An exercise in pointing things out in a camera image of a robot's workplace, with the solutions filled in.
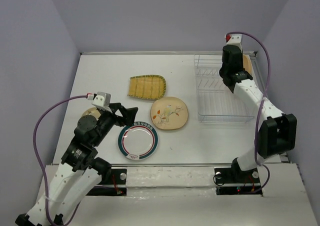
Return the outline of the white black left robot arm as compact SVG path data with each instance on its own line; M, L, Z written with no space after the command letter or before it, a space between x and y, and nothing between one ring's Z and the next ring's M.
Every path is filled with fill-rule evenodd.
M99 109L99 118L84 115L74 130L74 137L61 158L55 176L44 176L44 193L26 213L20 214L18 226L67 226L73 220L80 202L98 183L110 180L112 166L97 156L97 147L113 126L131 126L138 107L125 108L111 103L108 110Z

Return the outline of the small beige plate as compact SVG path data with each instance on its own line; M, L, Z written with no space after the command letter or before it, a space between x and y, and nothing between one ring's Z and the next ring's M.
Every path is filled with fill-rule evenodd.
M82 115L83 116L93 116L96 119L99 119L99 117L101 116L101 113L98 111L98 109L96 107L91 107L87 110L85 110Z

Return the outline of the beige bird plate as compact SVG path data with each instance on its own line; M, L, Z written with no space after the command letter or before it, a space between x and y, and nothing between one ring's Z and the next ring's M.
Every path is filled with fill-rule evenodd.
M160 130L177 130L189 119L186 104L177 97L167 96L156 100L150 108L152 123Z

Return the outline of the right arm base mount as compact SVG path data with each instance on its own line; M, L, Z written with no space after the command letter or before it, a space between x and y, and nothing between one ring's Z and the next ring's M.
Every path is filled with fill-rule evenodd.
M230 167L217 167L214 169L212 180L218 196L263 195L257 168L234 176Z

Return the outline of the woven bamboo tray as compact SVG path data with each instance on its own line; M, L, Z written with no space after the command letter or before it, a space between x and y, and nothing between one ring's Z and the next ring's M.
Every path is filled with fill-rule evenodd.
M147 74L132 76L129 82L128 96L143 100L159 100L164 97L167 82L161 75Z

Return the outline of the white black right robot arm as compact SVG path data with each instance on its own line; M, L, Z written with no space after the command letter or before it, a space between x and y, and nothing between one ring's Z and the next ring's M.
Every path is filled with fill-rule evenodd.
M277 154L291 151L296 143L297 118L285 114L260 91L252 75L243 66L242 50L236 45L222 49L219 75L223 83L245 106L256 114L253 148L232 161L230 176L242 182L249 171Z

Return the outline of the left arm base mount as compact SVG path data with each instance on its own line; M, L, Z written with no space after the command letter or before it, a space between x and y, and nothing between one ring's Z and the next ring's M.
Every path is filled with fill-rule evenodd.
M110 175L101 177L86 196L121 197L127 195L127 168L112 167Z

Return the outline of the green rimmed white plate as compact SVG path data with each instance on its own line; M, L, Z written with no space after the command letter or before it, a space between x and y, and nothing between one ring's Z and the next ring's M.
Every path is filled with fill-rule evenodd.
M150 157L157 150L159 136L149 123L135 121L131 126L125 126L121 130L117 145L125 158L141 161Z

